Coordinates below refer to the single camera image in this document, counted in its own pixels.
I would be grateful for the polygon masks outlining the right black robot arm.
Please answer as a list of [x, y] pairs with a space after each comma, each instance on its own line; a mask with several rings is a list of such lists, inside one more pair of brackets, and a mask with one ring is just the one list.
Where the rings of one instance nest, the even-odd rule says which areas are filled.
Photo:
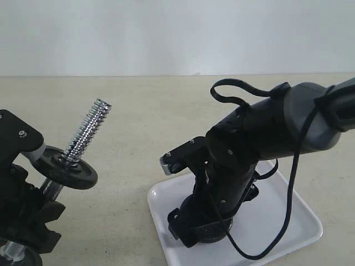
[[261, 161], [331, 149], [343, 132], [354, 129], [354, 80], [328, 87], [282, 83], [263, 91], [239, 79], [222, 79], [212, 97], [236, 109], [205, 136], [167, 152], [160, 164], [167, 175], [189, 169], [192, 193], [168, 214], [168, 228], [184, 246], [228, 237], [241, 205], [258, 195]]

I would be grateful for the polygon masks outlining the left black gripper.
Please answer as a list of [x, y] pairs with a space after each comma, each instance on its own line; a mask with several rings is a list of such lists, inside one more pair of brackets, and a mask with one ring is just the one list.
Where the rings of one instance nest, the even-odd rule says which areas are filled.
[[[65, 210], [65, 205], [47, 201], [36, 213], [36, 190], [26, 182], [27, 177], [27, 170], [13, 163], [1, 169], [1, 238], [17, 238], [33, 217], [37, 222], [56, 221]], [[51, 253], [61, 239], [61, 234], [49, 230], [45, 223], [35, 223], [32, 231], [34, 250], [39, 254]]]

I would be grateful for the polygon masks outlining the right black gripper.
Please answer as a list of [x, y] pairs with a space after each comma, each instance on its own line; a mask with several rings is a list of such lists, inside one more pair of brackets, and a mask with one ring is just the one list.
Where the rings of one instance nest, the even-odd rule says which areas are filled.
[[259, 190], [253, 184], [259, 177], [256, 162], [233, 163], [223, 166], [209, 160], [203, 171], [195, 179], [192, 194], [168, 214], [168, 229], [176, 240], [185, 247], [192, 247], [199, 241], [198, 230], [205, 223], [194, 221], [194, 214], [201, 218], [215, 219], [217, 208], [222, 218], [236, 214], [243, 202], [253, 200]]

